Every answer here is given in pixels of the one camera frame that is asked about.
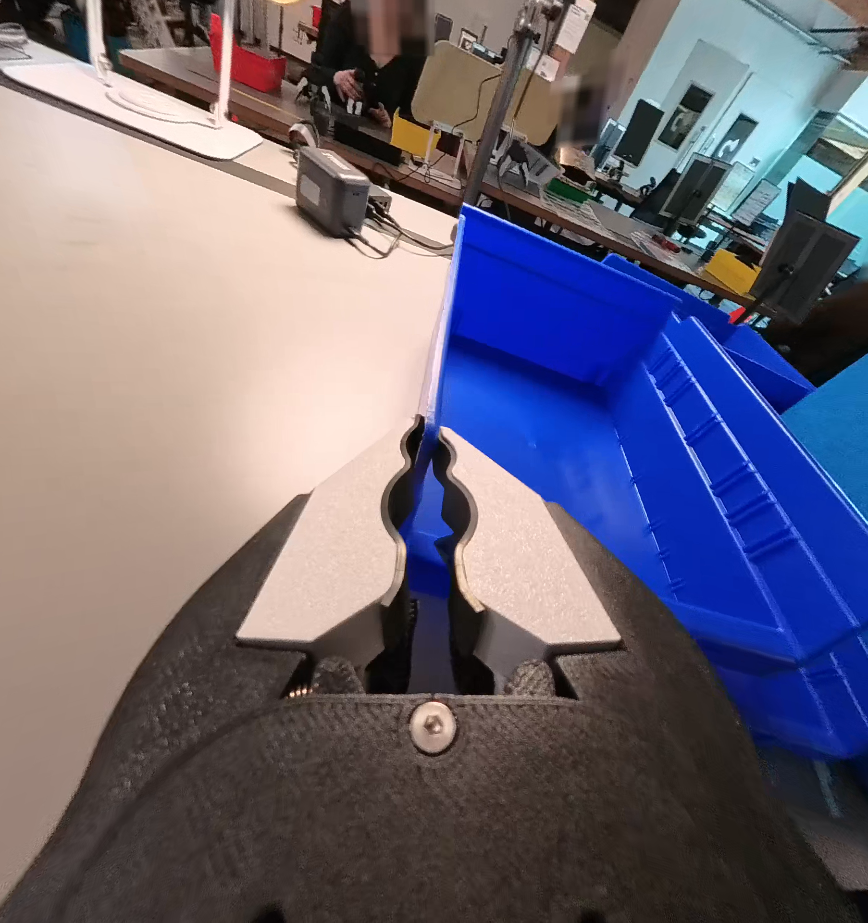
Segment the blue partition panel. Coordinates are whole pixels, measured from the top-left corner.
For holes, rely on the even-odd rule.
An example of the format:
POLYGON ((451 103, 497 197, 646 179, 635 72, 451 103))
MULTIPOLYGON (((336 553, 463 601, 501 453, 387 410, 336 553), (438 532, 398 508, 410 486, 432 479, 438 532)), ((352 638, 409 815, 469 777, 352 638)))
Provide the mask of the blue partition panel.
POLYGON ((868 353, 782 418, 868 522, 868 353))

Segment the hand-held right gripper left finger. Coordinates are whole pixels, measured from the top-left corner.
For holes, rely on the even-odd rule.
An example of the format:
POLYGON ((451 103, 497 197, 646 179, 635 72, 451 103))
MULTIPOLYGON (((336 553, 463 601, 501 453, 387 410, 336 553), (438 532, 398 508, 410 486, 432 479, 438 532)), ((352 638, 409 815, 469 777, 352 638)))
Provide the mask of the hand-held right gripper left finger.
POLYGON ((374 660, 407 632, 408 551, 417 506, 416 415, 310 493, 237 632, 246 645, 317 660, 374 660))

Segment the red plastic bin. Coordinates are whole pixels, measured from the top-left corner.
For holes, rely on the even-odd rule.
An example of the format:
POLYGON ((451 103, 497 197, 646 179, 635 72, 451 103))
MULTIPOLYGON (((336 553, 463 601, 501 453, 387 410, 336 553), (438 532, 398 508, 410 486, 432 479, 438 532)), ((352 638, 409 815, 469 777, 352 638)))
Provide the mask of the red plastic bin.
MULTIPOLYGON (((221 18, 211 13, 210 50, 212 65, 216 73, 221 71, 222 39, 221 18)), ((264 93, 279 90, 285 78, 286 64, 286 58, 283 55, 265 56, 233 40, 231 78, 236 83, 264 93)))

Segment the blue plastic bin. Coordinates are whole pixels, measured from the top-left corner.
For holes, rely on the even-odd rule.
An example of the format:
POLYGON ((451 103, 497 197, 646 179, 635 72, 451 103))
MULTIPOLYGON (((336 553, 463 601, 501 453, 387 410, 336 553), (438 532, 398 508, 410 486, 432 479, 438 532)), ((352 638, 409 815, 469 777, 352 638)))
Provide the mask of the blue plastic bin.
POLYGON ((698 320, 775 411, 783 413, 815 391, 816 387, 786 362, 756 330, 734 326, 719 308, 619 255, 608 254, 602 263, 677 297, 677 317, 680 320, 690 317, 698 320))
POLYGON ((868 523, 663 285, 463 207, 433 424, 644 581, 757 739, 862 757, 868 523))

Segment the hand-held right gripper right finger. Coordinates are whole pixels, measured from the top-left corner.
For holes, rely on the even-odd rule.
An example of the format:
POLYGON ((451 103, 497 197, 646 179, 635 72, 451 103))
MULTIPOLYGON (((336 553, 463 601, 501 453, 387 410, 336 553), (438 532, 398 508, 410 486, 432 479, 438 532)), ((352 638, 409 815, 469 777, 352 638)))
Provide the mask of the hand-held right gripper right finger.
POLYGON ((451 581, 458 681, 620 647, 620 632, 541 495, 446 426, 432 466, 448 528, 438 547, 451 581))

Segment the black monitor on stand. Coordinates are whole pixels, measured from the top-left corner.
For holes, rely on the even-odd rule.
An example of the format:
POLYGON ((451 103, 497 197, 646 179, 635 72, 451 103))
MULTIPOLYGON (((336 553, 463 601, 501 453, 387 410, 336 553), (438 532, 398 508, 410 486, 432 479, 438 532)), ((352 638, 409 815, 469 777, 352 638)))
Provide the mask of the black monitor on stand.
POLYGON ((803 323, 859 242, 825 221, 791 213, 774 235, 751 284, 751 312, 803 323))

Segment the wooden workbench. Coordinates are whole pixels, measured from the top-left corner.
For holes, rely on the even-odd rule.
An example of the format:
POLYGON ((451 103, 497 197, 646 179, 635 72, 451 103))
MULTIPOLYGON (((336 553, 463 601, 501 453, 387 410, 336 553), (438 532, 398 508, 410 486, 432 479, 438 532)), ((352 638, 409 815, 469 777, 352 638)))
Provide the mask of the wooden workbench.
MULTIPOLYGON (((184 93, 206 103, 215 101, 218 95, 218 75, 207 48, 127 50, 120 53, 120 62, 132 73, 168 91, 184 93)), ((298 102, 296 96, 295 88, 287 82, 280 92, 273 94, 235 83, 230 93, 229 108, 245 126, 287 140, 290 127, 310 115, 308 106, 298 102)), ((411 188, 440 202, 452 214, 459 212, 463 190, 440 181, 440 175, 451 170, 452 157, 432 167, 404 163, 392 165, 333 137, 324 138, 323 143, 373 178, 397 187, 411 188)), ((529 218, 540 220, 547 227, 557 226, 626 260, 637 262, 672 283, 694 285, 740 306, 753 303, 750 294, 735 292, 705 271, 700 258, 682 253, 672 255, 666 249, 653 245, 640 246, 641 241, 651 239, 657 230, 600 203, 590 201, 580 207, 550 193, 535 195, 499 182, 493 169, 486 174, 482 193, 494 202, 502 201, 529 218)))

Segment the beige rounded divider panel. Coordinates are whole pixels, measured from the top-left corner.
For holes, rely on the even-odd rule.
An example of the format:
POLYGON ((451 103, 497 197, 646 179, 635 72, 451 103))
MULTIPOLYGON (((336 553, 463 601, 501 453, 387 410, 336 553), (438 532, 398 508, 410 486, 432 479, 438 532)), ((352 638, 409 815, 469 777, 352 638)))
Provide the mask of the beige rounded divider panel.
MULTIPOLYGON (((448 41, 435 44, 428 56, 410 104, 422 125, 447 125, 459 129, 472 143, 480 141, 503 67, 488 63, 448 41)), ((557 128, 561 94, 542 74, 526 68, 516 86, 504 128, 513 126, 529 143, 544 144, 557 128)))

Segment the dark grey power bank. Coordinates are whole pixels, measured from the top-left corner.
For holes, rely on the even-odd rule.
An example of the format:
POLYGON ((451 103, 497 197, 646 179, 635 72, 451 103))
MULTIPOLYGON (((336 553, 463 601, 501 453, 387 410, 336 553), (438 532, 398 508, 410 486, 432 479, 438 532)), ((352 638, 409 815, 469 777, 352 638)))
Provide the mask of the dark grey power bank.
POLYGON ((295 202, 326 235, 361 235, 370 187, 371 180, 335 152, 313 148, 298 151, 295 202))

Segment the small yellow bin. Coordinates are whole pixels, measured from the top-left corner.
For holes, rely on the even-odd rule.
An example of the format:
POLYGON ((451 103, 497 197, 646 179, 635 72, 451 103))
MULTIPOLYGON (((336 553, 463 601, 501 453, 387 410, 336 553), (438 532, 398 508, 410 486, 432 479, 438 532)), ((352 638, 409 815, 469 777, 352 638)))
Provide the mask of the small yellow bin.
POLYGON ((432 157, 440 142, 441 132, 436 124, 419 125, 401 116, 396 110, 392 116, 390 143, 411 158, 420 159, 426 166, 432 166, 432 157))
POLYGON ((756 282, 761 267, 748 265, 728 249, 719 248, 705 263, 703 271, 731 292, 747 295, 751 293, 751 287, 756 282))

